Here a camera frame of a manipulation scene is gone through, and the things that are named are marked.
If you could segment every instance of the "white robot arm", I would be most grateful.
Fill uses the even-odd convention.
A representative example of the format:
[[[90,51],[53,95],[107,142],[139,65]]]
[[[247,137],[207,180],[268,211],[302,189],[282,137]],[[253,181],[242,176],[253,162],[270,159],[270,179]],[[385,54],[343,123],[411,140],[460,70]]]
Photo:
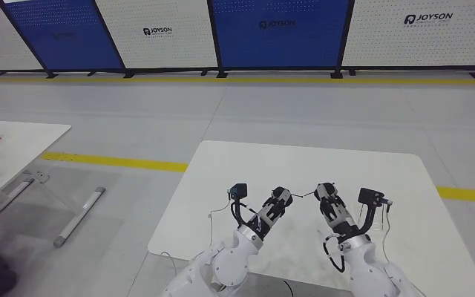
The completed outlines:
[[[330,257],[335,268],[343,272],[344,262],[350,265],[350,289],[355,297],[420,297],[419,292],[395,264],[384,263],[376,258],[376,245],[366,232],[373,224],[376,208],[387,204],[389,212],[392,201],[384,194],[362,188],[358,202],[368,206],[366,219],[361,229],[347,211],[338,191],[331,183],[321,183],[314,192],[320,201],[320,211],[330,228],[338,236],[338,247],[342,251],[341,267]]]
[[[232,214],[238,227],[231,245],[224,242],[199,254],[162,293],[162,297],[232,296],[247,279],[248,258],[257,255],[264,237],[292,202],[290,191],[282,187],[272,191],[259,213],[244,222],[240,215],[240,199],[247,196],[247,185],[236,184],[229,191]]]

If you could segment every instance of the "table leg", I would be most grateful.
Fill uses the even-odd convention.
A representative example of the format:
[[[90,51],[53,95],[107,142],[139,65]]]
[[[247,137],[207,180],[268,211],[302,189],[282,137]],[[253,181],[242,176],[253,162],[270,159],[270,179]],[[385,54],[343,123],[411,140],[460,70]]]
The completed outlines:
[[[54,241],[55,247],[62,247],[65,243],[66,239],[68,239],[69,235],[72,233],[74,228],[79,224],[82,218],[88,213],[89,209],[96,203],[97,199],[99,199],[100,195],[104,193],[105,188],[99,187],[94,191],[94,193],[89,197],[88,202],[82,207],[82,212],[76,214],[74,218],[69,222],[69,224],[62,230],[59,236]]]
[[[61,201],[66,207],[74,212],[73,219],[68,223],[68,225],[61,231],[59,236],[54,240],[53,245],[55,247],[62,247],[66,242],[69,235],[74,231],[74,229],[79,225],[84,216],[88,213],[89,209],[96,203],[97,199],[105,192],[105,188],[99,187],[94,191],[94,193],[89,197],[88,201],[84,206],[79,206],[74,203],[71,199],[61,199],[58,195],[54,194],[45,183],[49,181],[50,176],[43,173],[42,170],[32,165],[28,167],[28,171],[40,181],[42,188],[50,195],[55,197],[57,200]]]
[[[2,191],[0,191],[0,196],[3,196],[5,198],[5,202],[3,202],[0,205],[0,212],[8,206],[18,195],[20,195],[21,192],[23,192],[24,189],[26,189],[33,181],[35,181],[34,178],[26,178],[25,180],[22,181],[13,191],[6,195]]]

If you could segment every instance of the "yellow floor line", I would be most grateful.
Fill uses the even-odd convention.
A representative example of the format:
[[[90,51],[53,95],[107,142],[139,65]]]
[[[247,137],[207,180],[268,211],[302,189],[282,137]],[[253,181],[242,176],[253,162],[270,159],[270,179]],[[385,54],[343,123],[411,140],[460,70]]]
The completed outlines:
[[[126,159],[120,157],[90,156],[86,154],[65,154],[54,151],[42,155],[43,160],[87,163],[106,166],[130,167],[137,169],[163,170],[167,172],[185,172],[188,164],[153,160]]]
[[[0,78],[0,82],[216,82],[216,83],[329,83],[329,84],[391,84],[391,85],[475,85],[475,79],[319,79],[296,77],[133,77],[123,78]]]
[[[166,172],[185,172],[188,164],[153,160],[127,159],[120,157],[102,157],[86,154],[66,154],[49,151],[42,155],[43,160],[87,163],[106,166],[129,167],[136,169],[161,170]],[[441,198],[475,201],[475,189],[459,189],[437,186]]]
[[[473,189],[460,189],[460,188],[448,188],[445,186],[438,186],[437,191],[441,198],[475,201],[475,190]]]

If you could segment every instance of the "white desk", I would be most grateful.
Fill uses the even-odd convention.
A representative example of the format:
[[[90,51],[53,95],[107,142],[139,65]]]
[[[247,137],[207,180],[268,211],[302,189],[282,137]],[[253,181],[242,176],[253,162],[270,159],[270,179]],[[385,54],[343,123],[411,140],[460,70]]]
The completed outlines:
[[[0,190],[70,129],[70,125],[0,122]]]
[[[243,202],[258,211],[277,186],[302,195],[323,182],[335,182],[351,212],[361,187],[393,200],[387,254],[427,296],[475,292],[475,265],[422,161],[411,154],[202,142],[148,250],[189,260],[208,247],[208,214],[226,205],[226,190],[235,183],[248,184],[249,196]],[[229,209],[213,214],[213,219],[214,243],[230,238],[237,224]],[[249,259],[249,268],[258,274],[348,290],[347,272],[337,272],[321,246],[330,233],[318,201],[312,195],[295,197],[265,238],[260,254]],[[382,233],[376,232],[373,240],[383,260]]]
[[[76,214],[54,241],[55,247],[61,247],[64,244],[74,228],[105,191],[104,188],[97,188],[84,206],[77,206],[68,199],[61,199],[44,185],[49,177],[45,177],[42,172],[37,170],[33,165],[33,161],[61,139],[70,129],[70,125],[0,121],[0,195],[4,197],[4,202],[0,205],[0,211],[6,208],[34,181],[32,177],[24,180],[9,195],[2,192],[6,185],[28,167],[30,173],[39,180],[45,190]]]

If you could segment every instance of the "blue panel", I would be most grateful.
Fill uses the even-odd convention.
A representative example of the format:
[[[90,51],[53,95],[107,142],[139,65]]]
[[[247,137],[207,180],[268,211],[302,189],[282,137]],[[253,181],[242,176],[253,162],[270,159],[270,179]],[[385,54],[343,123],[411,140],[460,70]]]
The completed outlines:
[[[224,67],[336,66],[348,0],[213,0]]]
[[[47,68],[121,68],[92,1],[33,0],[6,6]]]

